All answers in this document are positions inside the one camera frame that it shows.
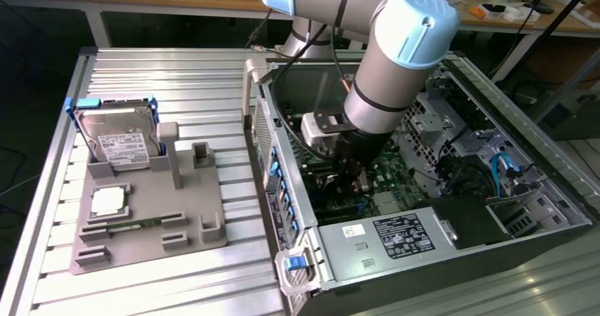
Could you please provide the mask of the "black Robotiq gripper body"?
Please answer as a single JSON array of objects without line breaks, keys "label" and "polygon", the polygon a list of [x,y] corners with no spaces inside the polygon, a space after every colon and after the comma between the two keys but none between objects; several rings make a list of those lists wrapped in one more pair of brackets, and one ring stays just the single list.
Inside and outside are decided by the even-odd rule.
[{"label": "black Robotiq gripper body", "polygon": [[343,131],[336,143],[336,159],[372,164],[383,153],[385,145],[392,138],[392,132],[367,133],[361,130]]}]

